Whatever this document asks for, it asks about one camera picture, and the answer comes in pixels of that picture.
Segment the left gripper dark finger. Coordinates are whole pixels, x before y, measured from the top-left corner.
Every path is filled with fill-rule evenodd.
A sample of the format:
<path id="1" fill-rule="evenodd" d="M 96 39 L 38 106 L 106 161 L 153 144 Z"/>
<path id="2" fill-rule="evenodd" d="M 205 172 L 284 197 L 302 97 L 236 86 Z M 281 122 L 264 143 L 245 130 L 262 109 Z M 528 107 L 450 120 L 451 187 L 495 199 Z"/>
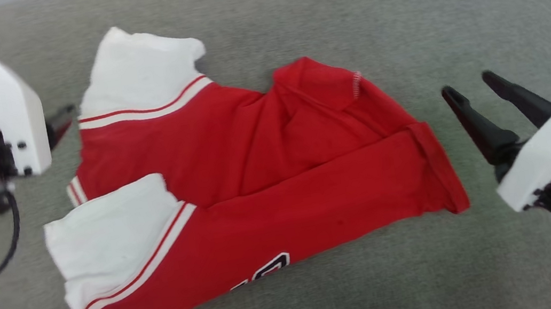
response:
<path id="1" fill-rule="evenodd" d="M 59 144 L 67 130 L 71 127 L 77 113 L 76 111 L 77 109 L 74 104 L 68 104 L 45 118 L 48 146 L 50 146 L 51 151 L 57 147 L 57 144 Z"/>

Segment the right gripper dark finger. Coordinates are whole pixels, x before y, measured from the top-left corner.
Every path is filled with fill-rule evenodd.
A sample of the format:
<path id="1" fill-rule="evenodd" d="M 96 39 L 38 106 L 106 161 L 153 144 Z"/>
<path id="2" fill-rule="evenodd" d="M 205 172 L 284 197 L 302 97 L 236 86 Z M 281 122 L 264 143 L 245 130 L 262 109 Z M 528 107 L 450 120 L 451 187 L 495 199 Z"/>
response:
<path id="1" fill-rule="evenodd" d="M 474 110 L 470 101 L 451 86 L 441 95 L 485 160 L 494 167 L 510 166 L 519 152 L 519 136 L 503 129 Z"/>
<path id="2" fill-rule="evenodd" d="M 515 106 L 536 128 L 540 129 L 551 118 L 551 101 L 490 70 L 482 73 L 482 80 L 499 98 Z"/>

